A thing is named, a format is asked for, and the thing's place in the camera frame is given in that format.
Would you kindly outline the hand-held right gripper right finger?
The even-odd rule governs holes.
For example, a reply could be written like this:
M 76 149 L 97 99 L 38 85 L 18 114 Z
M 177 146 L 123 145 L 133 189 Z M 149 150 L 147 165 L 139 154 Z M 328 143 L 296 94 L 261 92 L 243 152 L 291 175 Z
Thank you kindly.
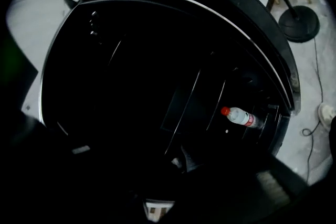
M 237 165 L 236 223 L 276 223 L 309 188 L 273 156 L 244 157 Z

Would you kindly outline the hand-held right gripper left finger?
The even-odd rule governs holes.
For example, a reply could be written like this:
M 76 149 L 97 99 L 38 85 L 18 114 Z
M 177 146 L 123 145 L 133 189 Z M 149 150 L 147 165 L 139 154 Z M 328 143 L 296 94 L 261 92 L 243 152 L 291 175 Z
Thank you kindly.
M 74 154 L 57 134 L 22 113 L 5 120 L 6 223 L 142 223 L 143 203 L 119 165 Z

